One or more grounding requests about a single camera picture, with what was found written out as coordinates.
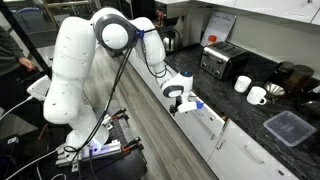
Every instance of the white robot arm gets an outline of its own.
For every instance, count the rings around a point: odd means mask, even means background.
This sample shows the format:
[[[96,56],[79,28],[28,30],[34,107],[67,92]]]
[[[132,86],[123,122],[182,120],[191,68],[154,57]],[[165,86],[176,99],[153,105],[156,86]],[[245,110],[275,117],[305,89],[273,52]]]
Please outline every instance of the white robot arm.
[[[151,67],[163,95],[179,98],[177,111],[200,109],[201,103],[189,102],[193,77],[180,72],[175,77],[166,72],[165,51],[157,31],[147,18],[127,20],[119,11],[104,8],[91,20],[69,17],[64,20],[55,46],[52,65],[52,83],[44,103],[44,116],[54,124],[68,123],[73,131],[66,145],[83,147],[97,124],[93,110],[82,99],[82,90],[92,65],[96,41],[111,51],[125,51],[134,47],[146,65]],[[109,132],[99,127],[90,146],[99,152],[107,141]],[[72,156],[65,152],[68,160]]]
[[[119,11],[105,8],[97,12],[92,23],[99,43],[110,51],[124,51],[135,46],[139,57],[155,72],[156,81],[162,93],[168,98],[178,98],[176,110],[180,113],[201,108],[200,102],[189,102],[193,76],[190,72],[180,72],[175,77],[165,67],[165,50],[160,36],[147,18],[127,20]]]

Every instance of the white mug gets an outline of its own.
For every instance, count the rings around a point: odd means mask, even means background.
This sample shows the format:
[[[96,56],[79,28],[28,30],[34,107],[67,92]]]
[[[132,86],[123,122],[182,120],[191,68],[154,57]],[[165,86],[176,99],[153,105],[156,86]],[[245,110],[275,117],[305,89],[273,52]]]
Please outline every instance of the white mug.
[[[240,93],[245,92],[251,83],[251,79],[247,76],[239,76],[236,84],[234,85],[234,89]]]
[[[247,101],[252,105],[257,105],[257,104],[264,105],[267,103],[266,98],[264,98],[266,94],[267,92],[263,88],[254,86],[251,88],[247,96]]]

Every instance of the white cabinet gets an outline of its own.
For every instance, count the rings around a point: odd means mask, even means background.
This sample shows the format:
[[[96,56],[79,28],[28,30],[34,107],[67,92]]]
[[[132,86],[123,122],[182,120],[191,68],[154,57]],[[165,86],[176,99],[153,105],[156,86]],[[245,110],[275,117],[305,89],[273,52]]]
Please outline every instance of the white cabinet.
[[[225,180],[298,179],[231,120],[208,164]]]
[[[209,160],[225,124],[216,113],[210,111],[207,107],[190,111],[180,126],[205,161]]]
[[[310,23],[320,0],[237,0],[236,8]]]
[[[220,180],[268,180],[230,139],[221,137],[216,149],[208,164]]]
[[[234,7],[236,0],[198,0],[210,4],[217,4],[221,6]]]
[[[320,25],[320,10],[318,11],[318,13],[316,14],[316,16],[314,17],[311,23]]]

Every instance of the silver toaster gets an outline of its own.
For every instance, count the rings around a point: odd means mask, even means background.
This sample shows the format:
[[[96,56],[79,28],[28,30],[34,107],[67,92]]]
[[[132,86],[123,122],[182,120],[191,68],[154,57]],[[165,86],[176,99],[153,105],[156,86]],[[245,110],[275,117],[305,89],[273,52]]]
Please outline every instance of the silver toaster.
[[[227,80],[241,75],[248,60],[248,51],[227,42],[217,42],[204,48],[200,67]]]

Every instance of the kettle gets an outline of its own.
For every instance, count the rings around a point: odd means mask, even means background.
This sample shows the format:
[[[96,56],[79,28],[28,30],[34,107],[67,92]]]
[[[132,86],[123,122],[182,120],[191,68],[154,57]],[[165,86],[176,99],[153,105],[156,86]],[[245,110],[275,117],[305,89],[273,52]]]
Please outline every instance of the kettle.
[[[174,30],[165,32],[162,40],[165,50],[167,52],[176,51],[179,46],[179,39]]]

